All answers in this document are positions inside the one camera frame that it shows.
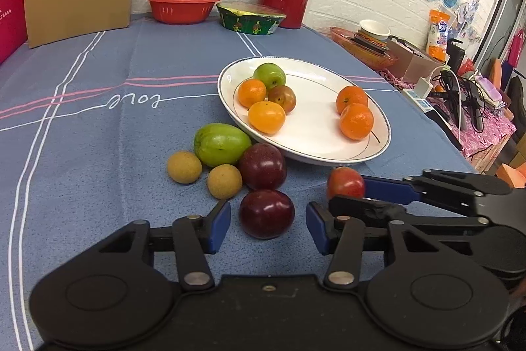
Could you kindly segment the large orange front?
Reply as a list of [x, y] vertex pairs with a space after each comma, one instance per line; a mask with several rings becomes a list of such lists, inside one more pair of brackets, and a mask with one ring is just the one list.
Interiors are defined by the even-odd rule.
[[366, 105], [351, 103], [342, 111], [339, 128], [348, 139], [360, 141], [370, 134], [373, 123], [373, 113]]

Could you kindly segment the dark red plum front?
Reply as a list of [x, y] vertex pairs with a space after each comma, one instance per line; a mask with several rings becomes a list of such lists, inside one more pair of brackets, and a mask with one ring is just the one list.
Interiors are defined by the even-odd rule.
[[255, 239], [274, 239], [293, 224], [292, 200], [278, 190], [254, 190], [242, 200], [239, 220], [243, 230]]

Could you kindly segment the brown longan fruit two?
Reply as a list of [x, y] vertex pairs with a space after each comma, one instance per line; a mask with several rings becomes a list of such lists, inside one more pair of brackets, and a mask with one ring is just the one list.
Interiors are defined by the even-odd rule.
[[207, 187], [217, 200], [231, 199], [243, 188], [242, 175], [233, 165], [216, 166], [209, 172]]

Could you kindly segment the red-yellow small fruit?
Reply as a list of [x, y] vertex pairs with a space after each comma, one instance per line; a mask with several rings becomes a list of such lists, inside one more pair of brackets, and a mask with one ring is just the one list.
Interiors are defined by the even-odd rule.
[[279, 104], [289, 114], [296, 106], [296, 95], [290, 87], [276, 86], [268, 91], [268, 101]]

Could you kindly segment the dark red plum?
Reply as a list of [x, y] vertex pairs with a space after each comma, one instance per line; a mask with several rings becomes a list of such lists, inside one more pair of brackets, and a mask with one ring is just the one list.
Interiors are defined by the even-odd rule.
[[254, 190], [242, 200], [239, 220], [243, 230], [255, 239], [274, 239], [293, 224], [292, 200], [278, 190]]
[[244, 151], [238, 169], [251, 190], [277, 190], [287, 177], [283, 154], [268, 143], [255, 143]]

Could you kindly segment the small yellow-orange citrus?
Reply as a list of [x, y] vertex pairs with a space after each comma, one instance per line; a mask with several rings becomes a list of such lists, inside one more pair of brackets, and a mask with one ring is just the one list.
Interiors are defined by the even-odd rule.
[[248, 110], [250, 125], [267, 135], [276, 134], [282, 128], [285, 119], [284, 109], [275, 102], [256, 102]]

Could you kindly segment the brown longan fruit one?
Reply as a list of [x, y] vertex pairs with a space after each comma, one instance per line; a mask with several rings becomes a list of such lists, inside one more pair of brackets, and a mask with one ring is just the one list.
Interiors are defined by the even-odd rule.
[[203, 165], [193, 153], [177, 151], [167, 161], [167, 172], [176, 183], [190, 185], [199, 179]]

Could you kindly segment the red tomato-like fruit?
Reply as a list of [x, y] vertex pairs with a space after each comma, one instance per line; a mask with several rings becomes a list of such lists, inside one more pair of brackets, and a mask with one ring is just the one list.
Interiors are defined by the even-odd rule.
[[327, 199], [337, 195], [361, 199], [365, 196], [365, 181], [360, 173], [350, 167], [333, 169], [327, 180]]

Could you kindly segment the brown cardboard box right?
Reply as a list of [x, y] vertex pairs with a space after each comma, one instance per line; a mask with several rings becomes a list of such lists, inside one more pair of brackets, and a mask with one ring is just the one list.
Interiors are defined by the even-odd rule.
[[398, 58], [389, 67], [389, 71], [403, 82], [416, 84], [420, 78], [428, 78], [432, 73], [437, 74], [435, 68], [441, 66], [440, 62], [403, 39], [390, 38], [387, 45], [390, 53]]

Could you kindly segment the blue striped tablecloth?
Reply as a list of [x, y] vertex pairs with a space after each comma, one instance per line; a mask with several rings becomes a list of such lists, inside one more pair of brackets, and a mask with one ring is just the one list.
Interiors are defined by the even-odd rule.
[[193, 26], [137, 17], [129, 27], [21, 46], [1, 67], [1, 347], [40, 337], [27, 301], [59, 265], [136, 219], [167, 226], [214, 206], [204, 180], [178, 185], [168, 157], [229, 116], [217, 77], [254, 56], [300, 59], [353, 79], [392, 126], [388, 150], [363, 175], [400, 179], [469, 171], [442, 130], [390, 84], [312, 29], [243, 36], [215, 19]]

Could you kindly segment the large green apple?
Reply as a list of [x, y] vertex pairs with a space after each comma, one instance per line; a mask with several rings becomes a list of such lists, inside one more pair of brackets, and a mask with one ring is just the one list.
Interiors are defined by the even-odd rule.
[[251, 147], [251, 139], [235, 126], [211, 123], [200, 128], [193, 139], [197, 158], [208, 167], [234, 165]]

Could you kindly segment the pink floral side tablecloth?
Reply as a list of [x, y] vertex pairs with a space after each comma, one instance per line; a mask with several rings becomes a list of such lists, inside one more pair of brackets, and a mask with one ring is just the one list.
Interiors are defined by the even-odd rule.
[[458, 132], [453, 119], [448, 121], [456, 137], [460, 137], [462, 154], [468, 162], [479, 172], [486, 172], [497, 160], [497, 156], [516, 131], [513, 123], [504, 115], [495, 115], [490, 110], [482, 112], [483, 131], [476, 132], [472, 128], [471, 119], [466, 114], [466, 129]]

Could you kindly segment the small orange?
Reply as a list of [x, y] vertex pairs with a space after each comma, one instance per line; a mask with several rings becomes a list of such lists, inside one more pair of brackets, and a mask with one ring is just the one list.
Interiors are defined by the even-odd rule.
[[244, 80], [237, 90], [237, 100], [246, 109], [256, 102], [263, 102], [266, 97], [267, 87], [257, 78]]

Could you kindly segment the small green apple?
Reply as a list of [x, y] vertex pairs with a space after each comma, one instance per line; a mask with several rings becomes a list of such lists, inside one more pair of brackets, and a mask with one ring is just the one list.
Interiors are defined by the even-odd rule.
[[286, 74], [272, 62], [265, 62], [259, 65], [253, 73], [253, 78], [263, 82], [268, 90], [286, 84]]

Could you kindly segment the large orange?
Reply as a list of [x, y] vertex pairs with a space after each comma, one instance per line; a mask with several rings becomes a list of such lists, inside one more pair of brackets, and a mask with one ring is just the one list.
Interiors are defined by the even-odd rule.
[[339, 128], [348, 139], [360, 141], [370, 134], [373, 123], [373, 113], [366, 105], [351, 103], [342, 111]]
[[345, 110], [345, 108], [353, 103], [368, 106], [368, 96], [361, 87], [357, 86], [346, 86], [340, 90], [336, 98], [336, 110], [339, 114]]

